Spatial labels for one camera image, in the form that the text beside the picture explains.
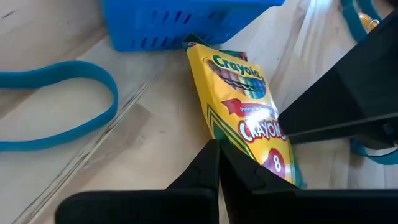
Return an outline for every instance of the yellow crayon box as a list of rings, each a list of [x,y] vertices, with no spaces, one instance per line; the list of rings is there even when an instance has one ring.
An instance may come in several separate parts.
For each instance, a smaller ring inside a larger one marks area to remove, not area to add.
[[[187,55],[207,125],[274,174],[301,187],[260,66],[191,42]]]

